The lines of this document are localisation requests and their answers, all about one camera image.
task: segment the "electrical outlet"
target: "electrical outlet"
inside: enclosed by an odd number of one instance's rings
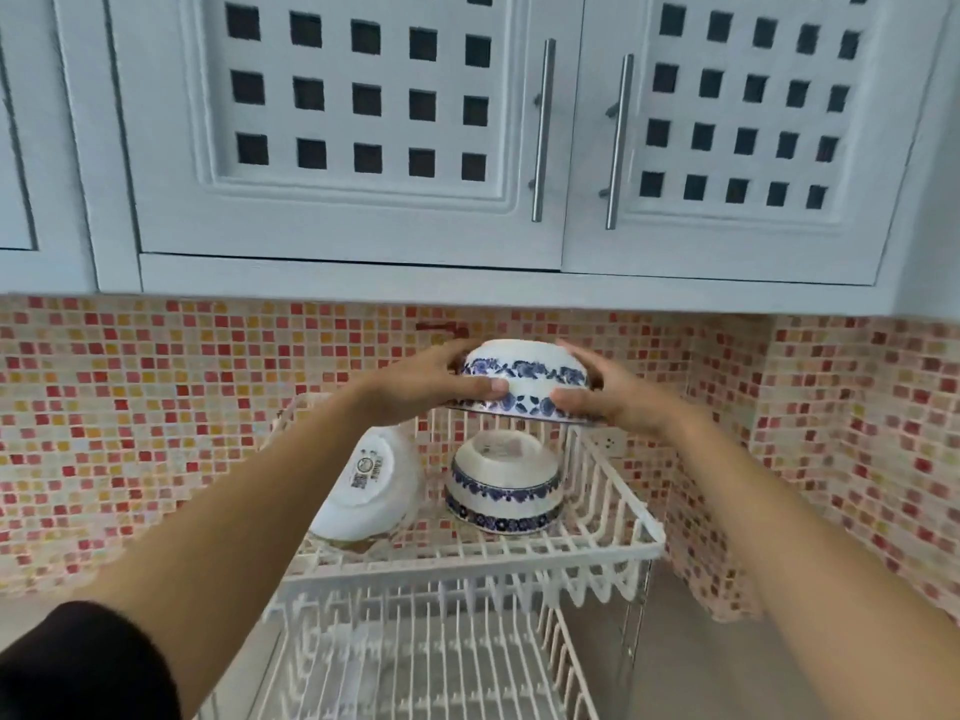
[[[627,433],[619,427],[597,427],[590,430],[590,438],[606,457],[618,459],[627,454]]]

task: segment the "hand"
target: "hand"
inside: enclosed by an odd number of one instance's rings
[[[494,401],[510,391],[506,379],[457,376],[470,351],[483,341],[458,338],[361,376],[352,389],[374,425],[400,424],[451,399]]]
[[[550,399],[573,415],[601,418],[633,434],[672,442],[671,434],[693,407],[666,386],[644,381],[594,351],[558,340],[590,372],[592,389],[555,388]]]

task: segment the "person's left arm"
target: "person's left arm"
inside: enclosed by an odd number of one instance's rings
[[[75,598],[126,618],[149,639],[173,679],[181,716],[192,717],[257,622],[364,432],[450,399],[498,399],[507,391],[502,380],[451,373],[475,346],[450,341],[342,387],[150,528]]]

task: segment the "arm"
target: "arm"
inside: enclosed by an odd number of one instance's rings
[[[554,402],[677,448],[835,717],[960,717],[960,629],[945,613],[817,515],[707,413],[616,363],[568,348],[603,388],[558,390]]]
[[[506,392],[502,380],[450,373],[474,346],[450,341],[341,388],[78,591],[76,598],[114,610],[152,640],[184,718],[197,712],[257,622],[363,433],[449,399]]]

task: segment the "white dish rack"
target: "white dish rack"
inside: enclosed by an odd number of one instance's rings
[[[322,398],[300,395],[277,417],[273,430],[285,429],[299,410]],[[426,419],[427,444],[445,446],[444,464],[428,471],[426,499],[414,524],[395,533],[383,550],[365,556],[331,552],[308,536],[281,583],[279,601],[301,594],[320,599],[333,590],[434,583],[467,602],[480,592],[497,607],[516,596],[524,611],[540,594],[552,608],[558,607],[561,592],[577,606],[587,591],[602,602],[614,590],[627,601],[638,596],[648,562],[664,555],[664,527],[589,438],[588,428],[448,409],[432,410]],[[444,472],[456,448],[481,429],[519,429],[558,451],[565,503],[547,530],[491,535],[448,511]]]
[[[300,594],[259,720],[598,720],[563,614],[426,590]]]

